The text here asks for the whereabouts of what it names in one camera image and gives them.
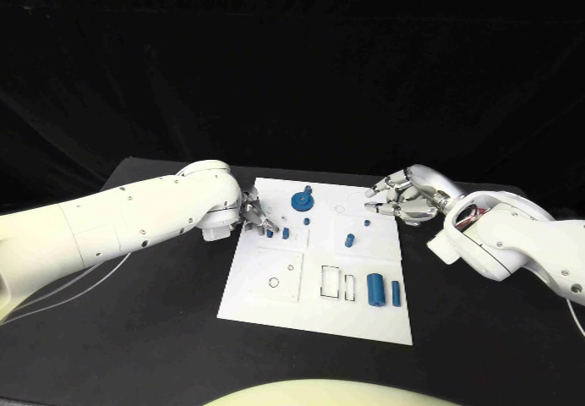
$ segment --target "black table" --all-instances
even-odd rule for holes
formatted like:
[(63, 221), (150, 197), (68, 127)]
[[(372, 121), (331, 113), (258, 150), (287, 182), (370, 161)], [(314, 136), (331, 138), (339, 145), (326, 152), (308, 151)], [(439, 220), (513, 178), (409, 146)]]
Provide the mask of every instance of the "black table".
[[(183, 166), (130, 158), (105, 189)], [(232, 170), (241, 185), (255, 177), (353, 186), (379, 180)], [(464, 187), (522, 193), (496, 185)], [(565, 301), (529, 271), (496, 283), (461, 261), (447, 266), (425, 245), (439, 227), (439, 219), (419, 228), (399, 222), (413, 347), (219, 320), (239, 233), (205, 243), (194, 229), (133, 254), (78, 300), (0, 328), (0, 397), (59, 406), (192, 405), (271, 381), (333, 378), (473, 405), (576, 401), (585, 342)]]

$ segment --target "white cable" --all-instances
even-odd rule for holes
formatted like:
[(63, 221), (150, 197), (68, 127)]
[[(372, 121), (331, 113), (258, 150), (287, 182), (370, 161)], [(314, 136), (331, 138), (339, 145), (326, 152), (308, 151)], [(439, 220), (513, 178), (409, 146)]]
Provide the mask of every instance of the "white cable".
[(581, 323), (579, 323), (579, 320), (578, 320), (578, 318), (576, 318), (576, 314), (575, 314), (575, 310), (573, 310), (573, 304), (571, 303), (571, 300), (569, 300), (569, 299), (566, 300), (566, 304), (568, 304), (568, 306), (569, 306), (571, 314), (573, 315), (575, 324), (576, 324), (576, 326), (579, 327), (582, 336), (585, 337), (585, 330), (582, 330)]
[(68, 288), (85, 275), (89, 274), (89, 272), (102, 264), (104, 262), (99, 262), (96, 265), (94, 265), (75, 279), (72, 279), (68, 283), (65, 283), (63, 286), (59, 286), (52, 292), (40, 296), (40, 298), (36, 298), (35, 300), (30, 300), (24, 304), (22, 304), (13, 311), (24, 309), (27, 306), (35, 304), (36, 302), (40, 302), (46, 298), (49, 298), (53, 294), (58, 294), (65, 288)]
[(52, 304), (50, 306), (43, 307), (39, 310), (30, 311), (30, 312), (24, 313), (23, 315), (17, 315), (14, 318), (9, 319), (4, 323), (1, 323), (0, 326), (6, 326), (6, 324), (16, 321), (17, 319), (22, 319), (27, 315), (33, 315), (35, 313), (39, 313), (43, 310), (52, 309), (53, 307), (58, 307), (59, 305), (63, 305), (66, 302), (71, 302), (73, 299), (76, 299), (79, 296), (82, 296), (82, 294), (86, 294), (107, 280), (109, 275), (112, 275), (112, 273), (120, 268), (121, 264), (124, 263), (124, 261), (128, 259), (130, 256), (131, 256), (131, 254), (127, 254), (124, 256), (122, 260), (118, 262), (118, 265), (115, 266), (112, 271), (109, 271), (109, 273), (81, 293), (78, 293), (73, 297), (71, 297), (69, 299), (62, 300), (60, 302), (58, 302), (56, 304)]

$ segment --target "robotic hand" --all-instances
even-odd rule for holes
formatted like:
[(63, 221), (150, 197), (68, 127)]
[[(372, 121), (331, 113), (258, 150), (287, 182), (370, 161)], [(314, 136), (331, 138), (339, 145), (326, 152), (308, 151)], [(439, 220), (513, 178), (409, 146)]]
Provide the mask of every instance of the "robotic hand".
[(524, 267), (553, 292), (585, 305), (585, 221), (558, 222), (527, 199), (509, 192), (467, 194), (434, 169), (413, 165), (367, 190), (388, 190), (386, 203), (366, 210), (419, 226), (438, 212), (444, 229), (428, 247), (447, 264), (458, 258), (484, 277), (501, 281)]
[(241, 192), (229, 166), (200, 161), (177, 175), (0, 216), (0, 321), (47, 283), (202, 229), (206, 241), (245, 223), (278, 232), (256, 191)]

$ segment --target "blue object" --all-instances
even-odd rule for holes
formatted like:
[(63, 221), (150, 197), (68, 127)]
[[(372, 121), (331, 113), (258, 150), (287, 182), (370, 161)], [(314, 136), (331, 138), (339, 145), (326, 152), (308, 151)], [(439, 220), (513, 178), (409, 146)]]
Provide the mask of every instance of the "blue object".
[(353, 234), (347, 234), (347, 238), (344, 239), (344, 246), (350, 248), (353, 246), (353, 240), (356, 239), (356, 236)]
[(399, 307), (399, 281), (392, 281), (392, 306)]
[(311, 196), (313, 189), (311, 186), (304, 188), (304, 192), (298, 192), (292, 194), (292, 198), (290, 199), (290, 204), (297, 211), (308, 211), (314, 205), (314, 199)]
[(370, 306), (380, 307), (386, 304), (383, 295), (383, 278), (379, 273), (367, 275), (367, 302)]

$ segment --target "white board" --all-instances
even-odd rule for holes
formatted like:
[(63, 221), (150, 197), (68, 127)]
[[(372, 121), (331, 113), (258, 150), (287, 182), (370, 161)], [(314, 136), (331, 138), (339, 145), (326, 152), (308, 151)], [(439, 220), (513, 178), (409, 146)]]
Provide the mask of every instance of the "white board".
[[(305, 185), (313, 188), (314, 206), (300, 212), (290, 199)], [(367, 198), (366, 188), (267, 178), (256, 179), (256, 190), (268, 217), (281, 230), (290, 229), (290, 237), (284, 239), (281, 231), (272, 238), (256, 230), (241, 232), (218, 317), (412, 345), (396, 222), (363, 208), (367, 201), (383, 202), (383, 194)], [(354, 235), (350, 248), (347, 233)], [(337, 297), (328, 297), (336, 296), (333, 268), (339, 268)], [(370, 273), (383, 276), (382, 307), (367, 303)], [(399, 281), (401, 307), (392, 306), (392, 281)]]

